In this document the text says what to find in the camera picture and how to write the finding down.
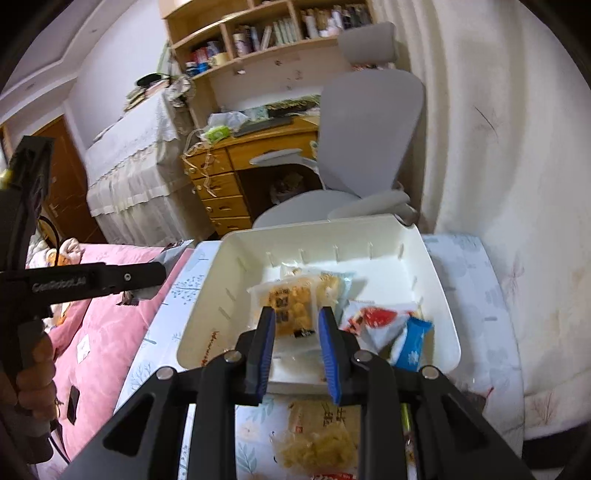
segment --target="chair seat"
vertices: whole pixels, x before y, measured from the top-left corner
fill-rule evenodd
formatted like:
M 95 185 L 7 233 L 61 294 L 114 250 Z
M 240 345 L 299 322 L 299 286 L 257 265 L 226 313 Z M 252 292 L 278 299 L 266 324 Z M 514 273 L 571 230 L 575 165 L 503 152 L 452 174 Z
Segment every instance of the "chair seat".
M 288 225 L 289 223 L 326 220 L 335 208 L 359 200 L 351 193 L 338 190 L 312 190 L 293 197 L 267 210 L 255 220 L 252 227 Z

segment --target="white label tag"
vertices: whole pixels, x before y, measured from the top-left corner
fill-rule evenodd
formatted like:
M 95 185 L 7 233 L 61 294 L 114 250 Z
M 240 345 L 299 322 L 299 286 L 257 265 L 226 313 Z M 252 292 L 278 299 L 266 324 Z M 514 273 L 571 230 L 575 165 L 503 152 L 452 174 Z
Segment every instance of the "white label tag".
M 90 340 L 88 338 L 88 333 L 84 335 L 78 346 L 76 347 L 78 351 L 78 363 L 82 362 L 88 354 L 90 353 Z

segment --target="desk drawer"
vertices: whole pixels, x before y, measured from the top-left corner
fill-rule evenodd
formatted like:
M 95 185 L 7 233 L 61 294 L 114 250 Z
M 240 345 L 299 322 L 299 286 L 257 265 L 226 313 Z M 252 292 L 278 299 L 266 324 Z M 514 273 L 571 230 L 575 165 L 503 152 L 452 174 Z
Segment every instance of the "desk drawer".
M 219 236 L 224 236 L 226 233 L 237 230 L 248 230 L 252 228 L 250 217 L 216 218 L 212 222 Z
M 264 140 L 234 145 L 233 147 L 228 147 L 228 153 L 234 169 L 244 170 L 245 168 L 253 168 L 249 163 L 252 158 L 286 148 L 301 148 L 301 155 L 303 157 L 313 159 L 312 148 L 310 147 L 312 140 L 316 140 L 315 133 L 285 135 L 283 137 L 266 138 Z
M 195 155 L 194 157 L 189 157 L 187 160 L 196 167 L 200 168 L 201 170 L 206 169 L 209 175 L 217 175 L 219 173 L 227 173 L 232 171 L 232 164 L 230 163 L 230 158 L 228 157 L 225 148 L 212 150 L 212 156 L 214 158 L 209 159 L 209 165 L 207 166 L 207 169 L 207 153 L 200 153 L 199 155 Z M 201 171 L 199 171 L 196 168 L 189 167 L 186 163 L 184 164 L 184 166 L 185 173 L 187 173 L 192 180 L 202 179 L 205 176 Z
M 216 195 L 215 197 L 212 197 L 205 188 L 205 180 L 205 178 L 193 180 L 195 192 L 202 200 L 240 195 L 240 188 L 233 173 L 222 173 L 209 177 L 209 189 Z
M 209 218 L 248 216 L 248 209 L 241 195 L 204 200 L 203 205 Z

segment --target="chair headrest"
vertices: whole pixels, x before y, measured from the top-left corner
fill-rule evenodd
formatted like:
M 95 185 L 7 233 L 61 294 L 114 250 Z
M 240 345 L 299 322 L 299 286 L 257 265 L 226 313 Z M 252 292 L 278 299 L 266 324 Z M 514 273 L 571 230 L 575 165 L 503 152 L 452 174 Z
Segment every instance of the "chair headrest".
M 395 62 L 398 60 L 395 34 L 392 22 L 351 28 L 339 35 L 339 48 L 351 65 Z

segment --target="blue gripper pad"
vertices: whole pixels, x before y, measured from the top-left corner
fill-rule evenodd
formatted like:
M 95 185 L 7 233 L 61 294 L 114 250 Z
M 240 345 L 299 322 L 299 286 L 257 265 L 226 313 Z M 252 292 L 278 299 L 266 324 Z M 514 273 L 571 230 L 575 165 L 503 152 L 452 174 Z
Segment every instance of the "blue gripper pad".
M 318 330 L 329 394 L 333 402 L 338 405 L 342 395 L 339 360 L 342 362 L 343 359 L 339 359 L 340 355 L 338 351 L 340 349 L 338 345 L 340 332 L 336 326 L 335 316 L 330 307 L 324 307 L 320 310 L 318 314 Z
M 275 310 L 264 307 L 246 360 L 246 381 L 254 386 L 249 390 L 254 390 L 259 403 L 267 393 L 274 342 Z

